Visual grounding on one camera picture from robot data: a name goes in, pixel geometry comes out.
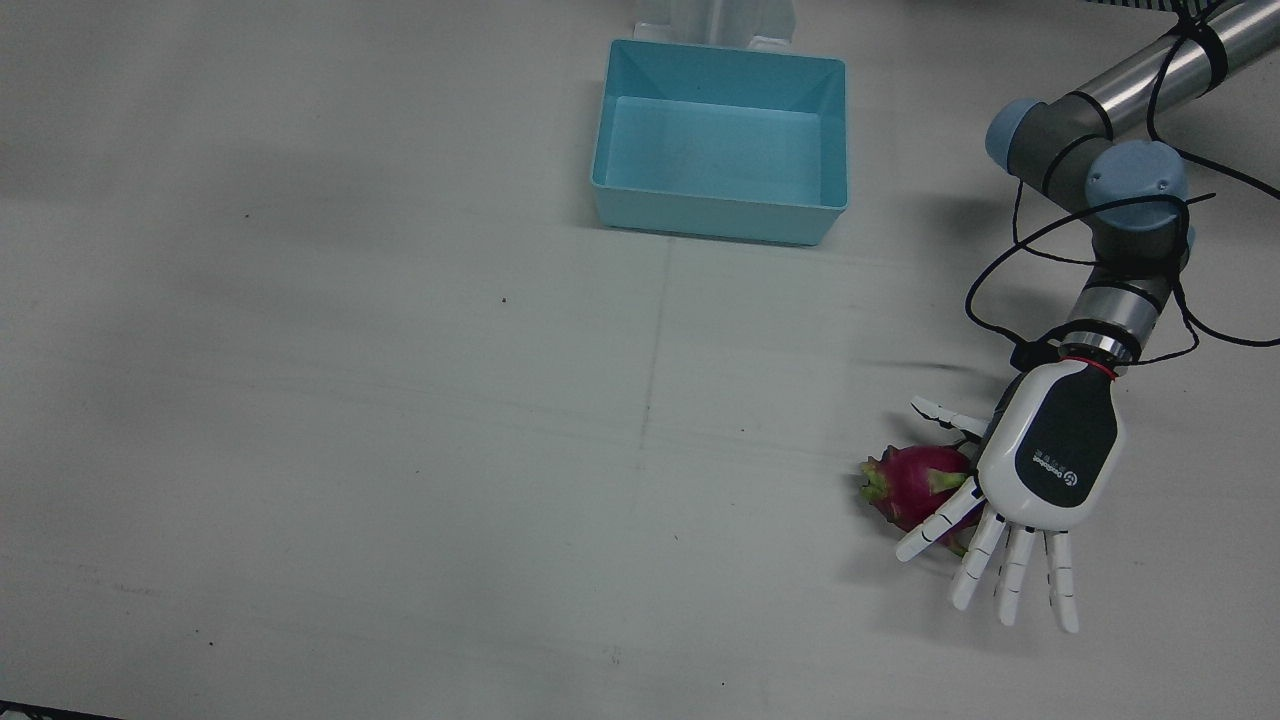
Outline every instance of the black cable tie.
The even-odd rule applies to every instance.
[[[1165,37],[1184,37],[1199,45],[1201,50],[1204,51],[1204,58],[1208,59],[1210,81],[1201,96],[1222,85],[1222,81],[1230,74],[1231,60],[1226,54],[1226,46],[1222,45],[1222,38],[1217,36],[1217,32],[1203,19],[1180,19],[1172,29],[1165,33]]]

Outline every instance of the silver arm segment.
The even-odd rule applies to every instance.
[[[1280,3],[1224,3],[1208,19],[1208,27],[1222,41],[1226,73],[1230,77],[1280,45]],[[1079,87],[1076,92],[1092,97],[1105,111],[1112,135],[1123,135],[1142,124],[1147,117],[1156,72],[1174,42],[1172,36],[1160,37]],[[1210,59],[1204,50],[1194,42],[1184,42],[1161,85],[1157,111],[1203,95],[1210,90],[1211,78]]]

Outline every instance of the gray joint cap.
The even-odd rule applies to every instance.
[[[1187,200],[1187,167],[1176,150],[1164,142],[1132,140],[1107,149],[1089,167],[1084,197],[1091,206],[1142,197],[1175,195]],[[1098,213],[1107,224],[1130,232],[1160,228],[1178,218],[1169,202],[1140,202]]]
[[[1029,97],[1014,100],[996,113],[996,118],[987,127],[987,156],[1006,173],[1009,172],[1009,150],[1014,145],[1014,133],[1018,132],[1018,126],[1023,124],[1027,113],[1030,113],[1032,108],[1037,105],[1043,105],[1043,102]]]

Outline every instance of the red ring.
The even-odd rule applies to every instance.
[[[1106,373],[1107,377],[1111,378],[1112,380],[1120,377],[1120,375],[1116,374],[1115,370],[1112,370],[1111,368],[1107,368],[1106,365],[1103,365],[1102,363],[1098,363],[1097,360],[1089,360],[1088,357],[1080,357],[1078,355],[1068,355],[1062,360],[1079,360],[1080,363],[1084,363],[1087,365],[1093,365],[1094,368],[1097,368],[1097,369],[1102,370],[1103,373]]]

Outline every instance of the robot finger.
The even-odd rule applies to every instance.
[[[1050,605],[1057,625],[1068,633],[1080,632],[1080,616],[1075,610],[1075,578],[1071,571],[1071,539],[1066,532],[1044,532],[1044,550],[1048,553]]]
[[[982,511],[982,520],[978,521],[973,539],[969,541],[969,552],[965,553],[964,561],[951,578],[951,605],[956,610],[969,607],[973,591],[978,588],[978,578],[982,578],[983,570],[987,569],[991,553],[996,551],[996,543],[1000,542],[1000,536],[1004,532],[1005,521],[988,503]]]
[[[1005,625],[1012,625],[1018,618],[1018,598],[1023,591],[1027,564],[1032,557],[1034,536],[1036,530],[1025,525],[1009,524],[1009,550],[1005,565],[1000,569],[1000,583],[996,585],[996,612]]]
[[[956,488],[955,495],[938,507],[937,512],[925,518],[923,523],[899,541],[893,553],[902,562],[915,557],[925,547],[929,547],[933,541],[942,537],[942,533],[946,533],[956,523],[964,520],[964,516],[982,501],[983,497],[978,489],[978,484],[973,478],[966,479],[964,484]]]

